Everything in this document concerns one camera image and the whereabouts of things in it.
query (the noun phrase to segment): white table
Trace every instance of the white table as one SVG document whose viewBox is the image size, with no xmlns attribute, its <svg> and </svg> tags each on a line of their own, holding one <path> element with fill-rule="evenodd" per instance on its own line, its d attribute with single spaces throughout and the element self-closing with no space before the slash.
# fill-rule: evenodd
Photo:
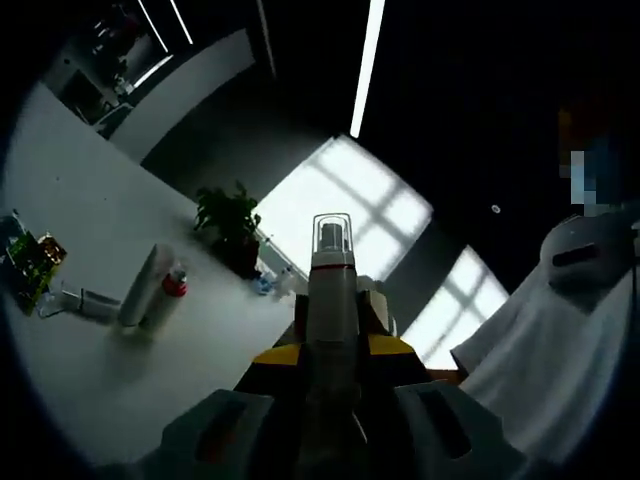
<svg viewBox="0 0 640 480">
<path fill-rule="evenodd" d="M 155 448 L 163 427 L 219 388 L 293 319 L 258 297 L 191 239 L 195 204 L 122 155 L 37 86 L 5 173 L 5 207 L 68 251 L 59 276 L 124 298 L 152 245 L 186 264 L 189 292 L 151 346 L 61 314 L 25 317 L 5 299 L 23 366 L 54 422 L 92 462 L 129 461 Z"/>
</svg>

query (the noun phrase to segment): white cloth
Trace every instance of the white cloth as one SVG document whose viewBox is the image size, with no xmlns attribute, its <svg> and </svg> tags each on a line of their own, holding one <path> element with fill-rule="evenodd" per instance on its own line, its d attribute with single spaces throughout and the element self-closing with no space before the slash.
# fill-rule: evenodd
<svg viewBox="0 0 640 480">
<path fill-rule="evenodd" d="M 502 418 L 505 437 L 522 452 L 560 463 L 592 424 L 631 318 L 633 275 L 626 270 L 613 286 L 594 287 L 596 300 L 585 307 L 584 292 L 561 295 L 540 264 L 452 350 L 469 373 L 461 388 Z"/>
</svg>

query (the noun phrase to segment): yellow panel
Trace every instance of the yellow panel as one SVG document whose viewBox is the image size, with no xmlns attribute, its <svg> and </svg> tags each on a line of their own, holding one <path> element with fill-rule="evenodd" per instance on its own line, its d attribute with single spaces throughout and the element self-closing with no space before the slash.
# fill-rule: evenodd
<svg viewBox="0 0 640 480">
<path fill-rule="evenodd" d="M 396 337 L 386 335 L 369 335 L 369 352 L 371 355 L 394 355 L 399 353 L 413 353 L 407 343 Z"/>
<path fill-rule="evenodd" d="M 258 355 L 253 359 L 253 363 L 266 363 L 268 365 L 297 365 L 300 355 L 299 345 L 283 345 L 276 347 Z"/>
</svg>

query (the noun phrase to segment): bottle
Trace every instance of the bottle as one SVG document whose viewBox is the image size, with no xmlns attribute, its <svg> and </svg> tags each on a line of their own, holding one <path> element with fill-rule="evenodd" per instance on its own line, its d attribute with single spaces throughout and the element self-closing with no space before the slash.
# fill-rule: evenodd
<svg viewBox="0 0 640 480">
<path fill-rule="evenodd" d="M 172 269 L 162 280 L 138 327 L 147 333 L 160 330 L 186 294 L 186 272 L 180 267 Z"/>
<path fill-rule="evenodd" d="M 293 289 L 295 278 L 291 266 L 284 268 L 278 276 L 275 284 L 275 294 L 278 297 L 285 297 Z"/>
</svg>

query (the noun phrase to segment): black ceiling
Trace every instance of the black ceiling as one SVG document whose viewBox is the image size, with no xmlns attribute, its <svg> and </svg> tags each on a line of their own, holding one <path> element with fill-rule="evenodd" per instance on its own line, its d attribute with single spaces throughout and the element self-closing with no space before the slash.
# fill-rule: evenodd
<svg viewBox="0 0 640 480">
<path fill-rule="evenodd" d="M 300 3 L 266 2 L 278 80 L 310 117 L 348 133 L 369 2 Z M 549 229 L 580 211 L 559 177 L 559 105 L 612 85 L 640 43 L 621 21 L 461 8 L 386 2 L 358 141 L 513 291 Z"/>
</svg>

